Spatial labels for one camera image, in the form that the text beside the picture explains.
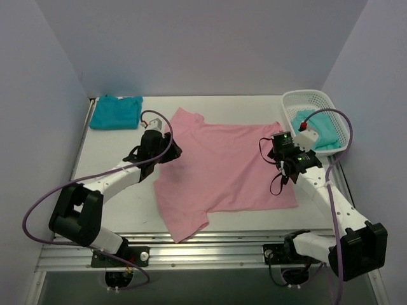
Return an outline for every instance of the teal cloth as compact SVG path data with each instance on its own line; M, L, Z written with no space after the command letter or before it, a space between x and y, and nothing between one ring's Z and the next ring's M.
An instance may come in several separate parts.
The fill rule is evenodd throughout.
M100 97L89 127L99 130L136 129L139 126L142 97L118 99L111 95Z
M313 113L314 110L298 111L296 117L291 121L291 124L296 132L299 134L298 129L300 124ZM337 149L341 147L338 134L332 124L331 118L323 112L320 112L310 118L308 121L308 128L314 129L319 134L317 142L312 147L316 151L326 151L329 149Z

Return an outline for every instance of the pink cloth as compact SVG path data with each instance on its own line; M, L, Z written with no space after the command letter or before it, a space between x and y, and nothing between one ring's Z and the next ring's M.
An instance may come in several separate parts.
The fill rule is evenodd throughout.
M183 153L160 165L154 188L161 216L176 243L207 226L208 212L297 207L291 182L279 196L270 194L270 183L279 171L259 153L261 137L282 131L278 122L207 124L202 115L181 108L170 122ZM271 141L262 141L264 155L271 148ZM279 182L273 185L275 193Z

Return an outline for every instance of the white plastic basket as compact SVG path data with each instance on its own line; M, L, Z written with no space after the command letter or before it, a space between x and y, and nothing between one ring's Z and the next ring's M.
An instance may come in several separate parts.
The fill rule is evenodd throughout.
M296 90L283 94L282 108L287 117L291 133L296 135L298 131L294 131L291 121L296 117L298 111L335 108L335 106L324 92L318 90ZM349 132L340 115L329 111L325 113L331 118L331 122L338 134L341 147L325 151L315 150L318 157L332 156L333 154L343 151L349 142Z

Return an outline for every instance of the folded teal towel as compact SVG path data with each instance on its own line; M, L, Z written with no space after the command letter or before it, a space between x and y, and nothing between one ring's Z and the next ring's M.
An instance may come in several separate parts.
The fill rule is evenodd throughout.
M296 117L291 121L296 134L299 134L298 129L300 128L300 124L313 112L313 110L297 112ZM320 112L316 114L310 118L307 123L309 128L313 128L319 134L317 142L312 147L313 150L326 151L341 147L335 127L332 124L331 118L326 113Z
M136 129L139 126L141 103L142 97L100 97L89 127L100 130Z

